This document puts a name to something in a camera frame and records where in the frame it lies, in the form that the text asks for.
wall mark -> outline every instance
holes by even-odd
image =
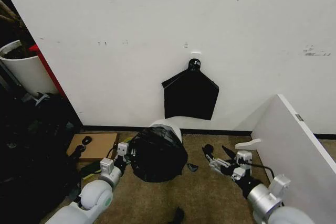
[[[325,50],[315,49],[314,45],[306,45],[306,48],[303,50],[304,55],[306,56],[330,56],[331,53]]]

baseboard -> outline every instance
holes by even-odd
[[[318,139],[336,140],[336,134],[314,134]]]
[[[83,125],[85,131],[141,131],[144,127]],[[250,136],[252,131],[181,129],[182,134]],[[319,139],[336,140],[336,134],[314,134]]]

black fabric hanging on wall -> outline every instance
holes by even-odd
[[[188,69],[164,81],[165,118],[189,116],[210,120],[219,87],[200,71],[198,59],[189,61]]]

red object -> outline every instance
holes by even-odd
[[[43,54],[41,53],[40,49],[38,48],[37,44],[31,46],[29,48],[29,51],[34,52],[37,54],[38,58],[42,62],[43,66],[47,70],[51,80],[55,84],[58,92],[64,97],[67,98],[67,95],[64,93],[64,90],[62,89],[61,85],[59,84],[58,80],[56,79],[56,76],[54,75],[53,71],[51,70],[50,66],[48,65],[46,59],[44,58]]]

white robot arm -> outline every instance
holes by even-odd
[[[224,146],[222,148],[231,159],[224,161],[214,158],[214,148],[208,144],[202,150],[212,170],[231,176],[242,189],[243,196],[253,207],[253,217],[258,224],[314,224],[304,212],[293,207],[281,206],[284,193],[290,184],[287,177],[283,174],[274,177],[267,188],[251,176],[251,152],[238,151],[236,155]]]
[[[79,195],[80,201],[62,207],[46,223],[93,223],[113,200],[113,191],[128,164],[125,158],[127,153],[128,144],[119,143],[116,158],[114,160],[103,158],[100,161],[101,174],[98,180],[85,185]]]

